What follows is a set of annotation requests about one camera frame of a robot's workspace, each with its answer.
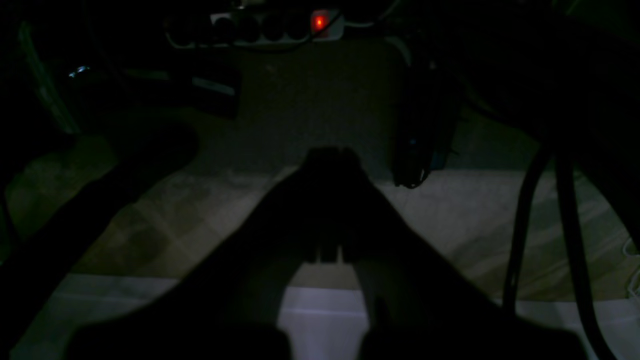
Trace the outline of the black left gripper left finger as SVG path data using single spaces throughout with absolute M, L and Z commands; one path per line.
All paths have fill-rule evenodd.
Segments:
M 293 233 L 304 194 L 330 163 L 316 148 L 269 191 L 245 222 L 168 292 L 125 316 L 83 326 L 67 360 L 290 360 L 277 327 L 290 279 L 314 253 Z

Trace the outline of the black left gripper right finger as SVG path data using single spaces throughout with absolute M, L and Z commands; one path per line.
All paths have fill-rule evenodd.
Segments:
M 409 227 L 349 148 L 337 149 L 343 255 L 370 329 L 361 360 L 586 360 L 578 335 L 508 314 Z

